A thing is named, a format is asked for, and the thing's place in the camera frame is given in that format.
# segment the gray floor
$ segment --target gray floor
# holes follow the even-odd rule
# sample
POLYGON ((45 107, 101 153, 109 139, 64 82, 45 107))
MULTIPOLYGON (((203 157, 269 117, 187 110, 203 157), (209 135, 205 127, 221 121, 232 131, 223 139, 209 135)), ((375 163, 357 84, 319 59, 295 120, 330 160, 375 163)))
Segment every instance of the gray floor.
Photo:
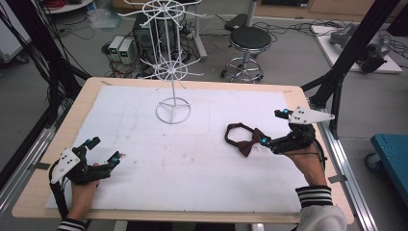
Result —
MULTIPOLYGON (((80 21, 84 11, 63 13, 55 17, 57 23, 80 21)), ((203 27, 219 18, 203 19, 203 27)), ((301 21, 261 18, 268 24, 288 27, 301 21)), ((222 28, 214 23, 211 28, 222 28)), ((126 35, 133 27, 130 19, 121 20, 119 27, 110 30, 94 29, 85 21, 76 24, 74 34, 63 38, 64 45, 92 76, 105 76, 109 62, 101 47, 115 35, 126 35)), ((224 30, 206 31, 208 34, 227 34, 224 30)), ((302 86, 326 73, 330 65, 315 38, 289 31, 277 35, 278 40, 270 49, 258 57, 265 72, 260 84, 302 86)), ((224 65, 240 54, 228 48, 228 37, 203 37, 208 52, 206 62, 191 66, 193 72, 205 73, 202 77, 187 77, 185 80, 224 82, 219 77, 224 65)), ((407 66, 403 59, 391 52, 397 64, 407 66)), ((363 195, 370 207, 378 230, 408 230, 407 207, 403 203, 385 170, 369 172, 364 164, 368 153, 373 151, 370 137, 377 133, 406 134, 408 123, 408 70, 394 74, 362 74, 350 72, 344 80, 344 89, 339 119, 339 136, 363 195)), ((0 168, 3 168, 17 147, 28 135, 47 107, 47 86, 32 63, 11 63, 0 69, 0 168)), ((306 92, 313 95, 315 90, 306 92)), ((53 229, 57 219, 14 218, 11 214, 14 201, 0 218, 2 230, 53 229)), ((113 221, 97 220, 89 230, 114 230, 113 221)), ((178 230, 189 230, 188 225, 177 224, 178 230)), ((292 225, 267 225, 266 230, 291 230, 292 225)), ((248 230, 248 224, 239 224, 238 230, 248 230)), ((357 222, 348 230, 361 230, 357 222)))

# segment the black stool seat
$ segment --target black stool seat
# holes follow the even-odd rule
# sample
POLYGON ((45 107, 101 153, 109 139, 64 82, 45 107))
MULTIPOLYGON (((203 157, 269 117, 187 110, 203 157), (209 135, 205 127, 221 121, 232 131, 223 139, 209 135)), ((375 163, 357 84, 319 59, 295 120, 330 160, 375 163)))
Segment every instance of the black stool seat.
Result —
POLYGON ((233 46, 261 50, 269 47, 272 41, 268 32, 255 27, 240 27, 232 31, 230 40, 233 46))

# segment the white machine part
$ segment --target white machine part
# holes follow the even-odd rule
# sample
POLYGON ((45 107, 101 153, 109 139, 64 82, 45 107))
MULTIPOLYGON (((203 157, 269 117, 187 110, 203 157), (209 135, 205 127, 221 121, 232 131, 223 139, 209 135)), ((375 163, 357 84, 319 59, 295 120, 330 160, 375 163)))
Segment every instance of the white machine part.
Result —
POLYGON ((61 154, 61 158, 58 164, 55 166, 54 172, 52 173, 51 183, 55 184, 63 178, 71 169, 73 169, 80 162, 79 158, 71 151, 71 149, 66 148, 61 154))
POLYGON ((122 64, 131 64, 135 60, 136 50, 131 38, 123 40, 122 45, 119 48, 119 55, 122 64))
POLYGON ((323 122, 335 118, 334 115, 321 113, 315 110, 297 107, 293 113, 289 115, 288 122, 295 124, 311 124, 315 122, 323 122))
POLYGON ((109 53, 111 54, 111 61, 120 62, 119 49, 125 37, 116 36, 112 43, 109 45, 109 53))

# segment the striped cuff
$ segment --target striped cuff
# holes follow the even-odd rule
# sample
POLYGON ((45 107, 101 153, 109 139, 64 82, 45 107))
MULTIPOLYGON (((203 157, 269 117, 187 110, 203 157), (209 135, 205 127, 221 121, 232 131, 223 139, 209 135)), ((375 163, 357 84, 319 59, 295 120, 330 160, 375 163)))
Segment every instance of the striped cuff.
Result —
POLYGON ((312 205, 333 205, 331 189, 327 186, 308 186, 296 189, 302 209, 312 205))
POLYGON ((71 219, 71 218, 64 218, 61 221, 60 226, 58 226, 57 231, 85 231, 85 224, 80 220, 71 219))

